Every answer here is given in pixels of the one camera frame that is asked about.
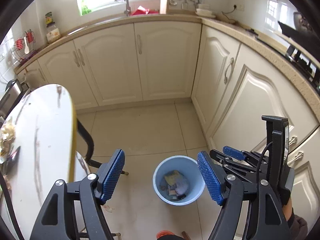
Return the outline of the right hand dark sleeve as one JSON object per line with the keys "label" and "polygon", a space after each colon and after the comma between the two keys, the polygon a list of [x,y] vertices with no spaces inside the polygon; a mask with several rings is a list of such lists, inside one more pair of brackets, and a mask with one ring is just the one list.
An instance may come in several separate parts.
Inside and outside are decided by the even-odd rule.
{"label": "right hand dark sleeve", "polygon": [[283,214],[284,214],[286,220],[288,221],[292,215],[292,200],[291,200],[291,198],[288,200],[286,205],[283,205],[282,211],[283,211]]}

